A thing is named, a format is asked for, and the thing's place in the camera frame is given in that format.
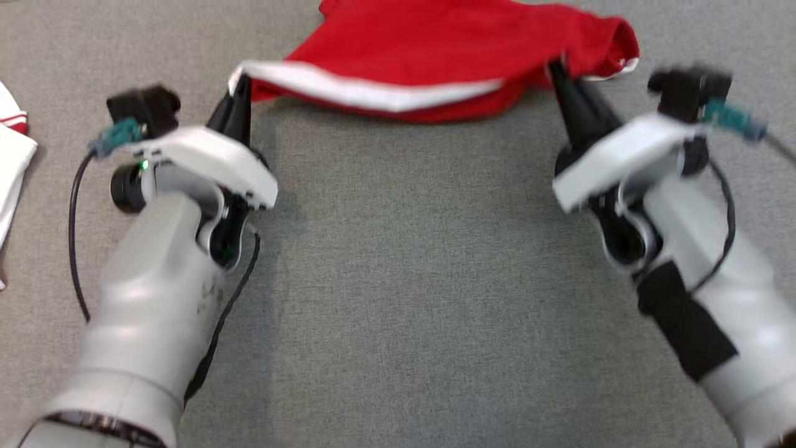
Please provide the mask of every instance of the red cloth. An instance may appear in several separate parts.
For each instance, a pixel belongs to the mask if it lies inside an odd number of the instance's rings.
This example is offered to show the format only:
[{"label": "red cloth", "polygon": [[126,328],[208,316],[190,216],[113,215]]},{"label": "red cloth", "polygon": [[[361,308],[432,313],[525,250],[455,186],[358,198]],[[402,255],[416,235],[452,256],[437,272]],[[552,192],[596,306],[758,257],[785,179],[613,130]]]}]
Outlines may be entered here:
[{"label": "red cloth", "polygon": [[320,10],[326,21],[287,61],[397,86],[489,80],[499,80],[501,86],[449,104],[391,112],[350,107],[255,79],[252,100],[288,94],[403,120],[464,120],[498,114],[527,88],[548,86],[545,64],[562,55],[572,75],[599,77],[632,69],[629,65],[639,57],[627,21],[570,6],[511,0],[323,0]]},{"label": "red cloth", "polygon": [[13,116],[0,117],[0,124],[11,128],[20,134],[28,134],[28,114],[21,112]]}]

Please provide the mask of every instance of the camera lens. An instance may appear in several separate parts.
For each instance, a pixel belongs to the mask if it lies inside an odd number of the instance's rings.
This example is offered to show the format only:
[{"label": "camera lens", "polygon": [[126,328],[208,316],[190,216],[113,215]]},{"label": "camera lens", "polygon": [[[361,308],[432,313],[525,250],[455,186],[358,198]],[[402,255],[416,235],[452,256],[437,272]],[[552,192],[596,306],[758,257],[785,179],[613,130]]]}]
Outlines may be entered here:
[{"label": "camera lens", "polygon": [[141,192],[140,166],[137,163],[116,168],[111,177],[111,198],[119,210],[138,213],[146,201]]}]

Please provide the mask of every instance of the white stripe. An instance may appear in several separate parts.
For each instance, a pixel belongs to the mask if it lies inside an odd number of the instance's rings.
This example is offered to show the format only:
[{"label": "white stripe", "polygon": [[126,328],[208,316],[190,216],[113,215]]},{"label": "white stripe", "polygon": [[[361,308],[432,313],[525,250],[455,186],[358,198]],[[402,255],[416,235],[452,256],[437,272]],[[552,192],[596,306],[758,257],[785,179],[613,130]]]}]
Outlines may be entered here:
[{"label": "white stripe", "polygon": [[380,112],[410,112],[458,103],[499,90],[502,80],[407,86],[340,77],[301,61],[244,61],[229,79],[233,94],[240,74],[289,92],[342,106]]},{"label": "white stripe", "polygon": [[628,59],[627,61],[625,61],[624,63],[625,66],[622,68],[622,70],[619,70],[618,72],[614,73],[613,75],[610,75],[609,77],[583,77],[583,79],[585,81],[607,81],[616,77],[620,77],[621,75],[630,73],[633,70],[635,70],[636,67],[638,67],[639,61],[640,59],[638,57],[634,57],[633,59]]}]

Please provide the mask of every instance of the black mount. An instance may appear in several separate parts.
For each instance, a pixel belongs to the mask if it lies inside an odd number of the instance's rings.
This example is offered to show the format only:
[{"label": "black mount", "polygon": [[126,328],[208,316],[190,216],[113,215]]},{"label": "black mount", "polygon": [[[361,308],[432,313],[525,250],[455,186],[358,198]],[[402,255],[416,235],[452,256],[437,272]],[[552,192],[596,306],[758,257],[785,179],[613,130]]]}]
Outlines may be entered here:
[{"label": "black mount", "polygon": [[561,61],[551,62],[548,72],[569,137],[569,145],[556,161],[556,175],[559,175],[593,144],[619,129],[622,121],[590,85],[580,79],[573,80]]},{"label": "black mount", "polygon": [[726,100],[732,75],[705,65],[689,69],[656,70],[647,89],[661,95],[657,111],[683,123],[699,123],[702,108],[710,100]]},{"label": "black mount", "polygon": [[[161,85],[132,89],[108,98],[107,108],[114,123],[128,117],[146,126],[147,139],[164,136],[177,128],[179,97]],[[208,120],[207,127],[241,142],[251,149],[252,80],[245,74],[238,80],[235,92],[225,92]],[[263,156],[252,151],[265,167]],[[127,213],[143,210],[146,201],[141,192],[141,167],[138,163],[124,165],[111,178],[114,204]],[[245,198],[224,192],[227,213],[210,237],[210,256],[220,266],[231,267],[240,256],[240,237],[249,212]]]}]

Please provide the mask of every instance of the white cloth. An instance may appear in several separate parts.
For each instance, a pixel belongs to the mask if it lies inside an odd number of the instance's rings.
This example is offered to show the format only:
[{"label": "white cloth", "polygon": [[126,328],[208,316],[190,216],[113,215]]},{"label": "white cloth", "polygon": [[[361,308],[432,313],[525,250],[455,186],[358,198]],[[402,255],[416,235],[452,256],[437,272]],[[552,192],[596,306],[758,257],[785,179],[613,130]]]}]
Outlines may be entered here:
[{"label": "white cloth", "polygon": [[[14,98],[2,83],[0,83],[0,111],[7,116],[24,113],[19,110]],[[6,241],[11,219],[17,209],[25,169],[37,147],[33,139],[14,129],[18,129],[18,126],[0,125],[0,250]],[[5,287],[6,284],[0,279],[0,291]]]}]

